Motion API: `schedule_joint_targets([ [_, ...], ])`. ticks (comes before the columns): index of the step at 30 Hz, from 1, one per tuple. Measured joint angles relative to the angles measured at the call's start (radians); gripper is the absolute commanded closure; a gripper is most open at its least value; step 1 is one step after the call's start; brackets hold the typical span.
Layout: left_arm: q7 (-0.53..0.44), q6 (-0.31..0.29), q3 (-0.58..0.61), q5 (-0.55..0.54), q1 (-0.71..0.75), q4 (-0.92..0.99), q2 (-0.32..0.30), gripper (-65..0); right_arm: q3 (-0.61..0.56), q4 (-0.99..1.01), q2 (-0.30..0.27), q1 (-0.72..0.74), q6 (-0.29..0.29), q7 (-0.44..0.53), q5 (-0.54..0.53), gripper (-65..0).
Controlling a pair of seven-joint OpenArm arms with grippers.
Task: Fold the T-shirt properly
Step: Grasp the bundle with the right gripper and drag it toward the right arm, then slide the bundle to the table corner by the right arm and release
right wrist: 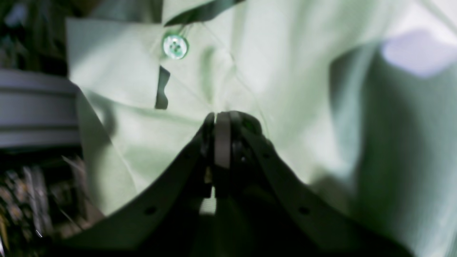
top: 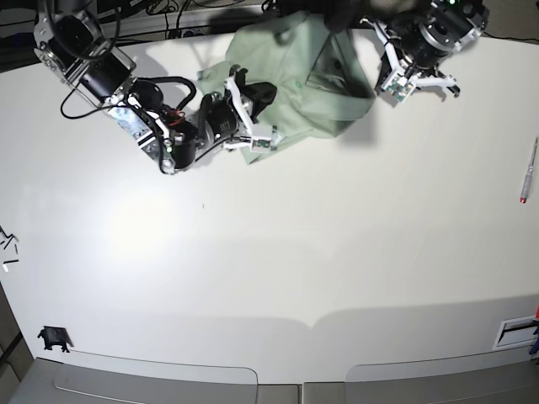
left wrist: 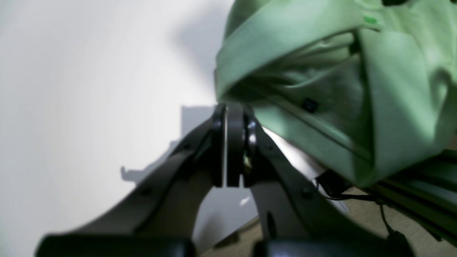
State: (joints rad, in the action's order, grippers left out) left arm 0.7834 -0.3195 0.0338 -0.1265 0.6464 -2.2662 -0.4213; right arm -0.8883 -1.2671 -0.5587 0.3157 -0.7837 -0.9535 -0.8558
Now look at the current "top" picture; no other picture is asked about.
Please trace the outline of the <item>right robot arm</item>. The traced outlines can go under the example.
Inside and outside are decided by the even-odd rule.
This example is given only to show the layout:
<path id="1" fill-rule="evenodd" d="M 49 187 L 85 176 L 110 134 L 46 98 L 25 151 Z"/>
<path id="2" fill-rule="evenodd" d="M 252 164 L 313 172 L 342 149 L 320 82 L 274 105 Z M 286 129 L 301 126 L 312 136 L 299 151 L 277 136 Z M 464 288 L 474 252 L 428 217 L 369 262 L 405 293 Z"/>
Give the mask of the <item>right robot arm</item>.
<path id="1" fill-rule="evenodd" d="M 174 175 L 218 147 L 272 152 L 277 129 L 259 122 L 277 94 L 269 82 L 245 81 L 246 69 L 225 71 L 224 88 L 205 95 L 197 111 L 186 106 L 195 84 L 184 77 L 136 77 L 136 63 L 104 35 L 87 1 L 39 1 L 35 54 L 92 111 L 105 112 L 157 165 Z"/>

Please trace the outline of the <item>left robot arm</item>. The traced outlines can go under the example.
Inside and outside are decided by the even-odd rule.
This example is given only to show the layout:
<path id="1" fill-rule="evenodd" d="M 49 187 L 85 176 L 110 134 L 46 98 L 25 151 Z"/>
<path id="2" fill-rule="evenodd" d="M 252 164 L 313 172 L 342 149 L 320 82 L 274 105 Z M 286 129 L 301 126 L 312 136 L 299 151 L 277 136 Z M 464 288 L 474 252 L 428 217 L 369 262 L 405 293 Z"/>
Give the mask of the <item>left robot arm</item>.
<path id="1" fill-rule="evenodd" d="M 440 71 L 440 63 L 478 40 L 488 15 L 482 1 L 428 1 L 385 21 L 363 17 L 361 23 L 375 30 L 384 48 L 375 90 L 400 103 L 425 88 L 445 89 L 457 98 L 461 89 Z"/>

